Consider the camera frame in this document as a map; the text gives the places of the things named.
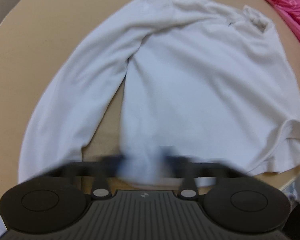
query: table surface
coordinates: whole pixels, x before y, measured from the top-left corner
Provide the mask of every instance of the table surface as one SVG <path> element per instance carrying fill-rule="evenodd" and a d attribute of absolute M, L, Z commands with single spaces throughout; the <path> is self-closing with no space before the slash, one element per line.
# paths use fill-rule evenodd
<path fill-rule="evenodd" d="M 20 146 L 40 95 L 76 45 L 98 24 L 131 0 L 21 0 L 0 25 L 0 197 L 17 182 Z M 300 43 L 263 0 L 215 0 L 242 9 L 245 4 L 271 18 L 300 88 Z M 118 149 L 123 86 L 112 100 L 84 159 Z M 300 167 L 258 178 L 284 187 Z M 113 187 L 129 188 L 115 180 Z"/>

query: white long-sleeve shirt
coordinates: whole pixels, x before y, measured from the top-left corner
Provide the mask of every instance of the white long-sleeve shirt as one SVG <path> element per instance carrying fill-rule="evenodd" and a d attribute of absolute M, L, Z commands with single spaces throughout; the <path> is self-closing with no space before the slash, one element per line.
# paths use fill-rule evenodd
<path fill-rule="evenodd" d="M 80 161 L 124 77 L 127 181 L 156 183 L 161 146 L 252 175 L 300 164 L 300 92 L 271 20 L 211 0 L 133 0 L 48 85 L 25 133 L 19 182 Z"/>

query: circular cover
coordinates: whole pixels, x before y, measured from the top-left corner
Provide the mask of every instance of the circular cover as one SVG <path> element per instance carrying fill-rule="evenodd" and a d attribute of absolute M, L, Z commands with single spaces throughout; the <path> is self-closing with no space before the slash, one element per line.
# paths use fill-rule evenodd
<path fill-rule="evenodd" d="M 85 195 L 67 179 L 56 177 L 31 179 L 11 188 L 0 199 L 0 215 L 6 227 L 32 234 L 72 224 L 85 207 Z"/>
<path fill-rule="evenodd" d="M 290 213 L 280 190 L 252 178 L 222 180 L 205 195 L 203 208 L 222 227 L 254 234 L 282 226 Z"/>

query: beige table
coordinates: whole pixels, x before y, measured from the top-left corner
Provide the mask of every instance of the beige table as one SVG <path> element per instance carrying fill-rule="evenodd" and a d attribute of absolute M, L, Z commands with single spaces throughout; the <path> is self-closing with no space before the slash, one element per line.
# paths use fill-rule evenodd
<path fill-rule="evenodd" d="M 0 197 L 17 182 L 23 133 L 45 87 L 80 40 L 129 1 L 21 0 L 1 24 Z M 263 0 L 215 1 L 237 8 L 247 4 L 276 23 L 300 87 L 300 44 L 271 6 Z M 121 87 L 92 142 L 84 149 L 84 158 L 108 155 L 117 149 L 122 91 Z M 282 188 L 299 173 L 300 167 L 280 175 L 258 177 Z M 118 180 L 112 184 L 128 187 Z"/>

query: white logo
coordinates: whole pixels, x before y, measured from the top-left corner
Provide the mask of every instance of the white logo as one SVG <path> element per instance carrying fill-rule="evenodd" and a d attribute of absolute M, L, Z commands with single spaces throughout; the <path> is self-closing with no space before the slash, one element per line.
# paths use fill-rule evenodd
<path fill-rule="evenodd" d="M 140 194 L 140 196 L 141 196 L 141 197 L 149 197 L 149 194 L 146 193 L 146 192 L 144 192 L 144 193 Z"/>

